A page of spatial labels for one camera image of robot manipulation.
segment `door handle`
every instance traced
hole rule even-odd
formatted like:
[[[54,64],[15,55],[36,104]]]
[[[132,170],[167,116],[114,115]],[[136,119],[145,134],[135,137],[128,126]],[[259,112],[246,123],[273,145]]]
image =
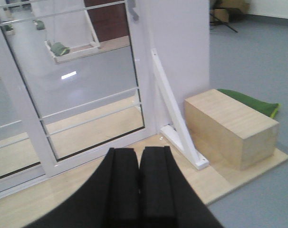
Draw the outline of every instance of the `door handle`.
[[[134,8],[136,7],[135,0],[127,0],[128,12],[133,16],[134,21],[139,20],[139,15]]]

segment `cardboard box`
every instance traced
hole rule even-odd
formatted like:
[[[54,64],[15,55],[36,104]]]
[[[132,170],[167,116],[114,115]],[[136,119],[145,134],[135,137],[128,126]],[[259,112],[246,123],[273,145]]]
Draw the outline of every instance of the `cardboard box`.
[[[215,8],[227,9],[229,14],[247,14],[250,4],[244,0],[221,0],[216,3]]]
[[[215,89],[187,98],[184,105],[186,124],[207,159],[206,145],[238,170],[273,154],[277,121]]]
[[[214,15],[216,18],[220,19],[222,22],[229,22],[229,13],[226,9],[212,9],[210,10],[210,14]],[[210,16],[210,23],[220,23],[217,19]]]

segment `baseboard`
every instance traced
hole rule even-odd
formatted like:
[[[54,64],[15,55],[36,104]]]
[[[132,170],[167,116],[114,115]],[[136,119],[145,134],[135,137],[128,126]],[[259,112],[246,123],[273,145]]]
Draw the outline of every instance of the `baseboard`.
[[[262,23],[288,26],[288,18],[283,18],[280,16],[276,17],[276,16],[269,16],[269,15],[248,14],[246,15],[245,19],[256,21],[256,22],[262,22]]]

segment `wooden box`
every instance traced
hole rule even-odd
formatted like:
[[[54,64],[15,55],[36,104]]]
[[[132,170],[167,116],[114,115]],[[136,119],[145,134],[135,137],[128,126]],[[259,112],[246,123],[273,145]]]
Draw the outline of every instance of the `wooden box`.
[[[197,149],[204,155],[203,141],[237,169],[275,150],[279,123],[218,90],[187,98],[185,117]]]

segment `wooden door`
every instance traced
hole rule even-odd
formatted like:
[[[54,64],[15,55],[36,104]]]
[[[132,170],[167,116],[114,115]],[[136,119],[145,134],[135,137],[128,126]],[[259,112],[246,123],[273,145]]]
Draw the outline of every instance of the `wooden door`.
[[[85,6],[95,6],[119,0],[84,0]],[[100,42],[128,36],[125,4],[88,10],[91,22]]]

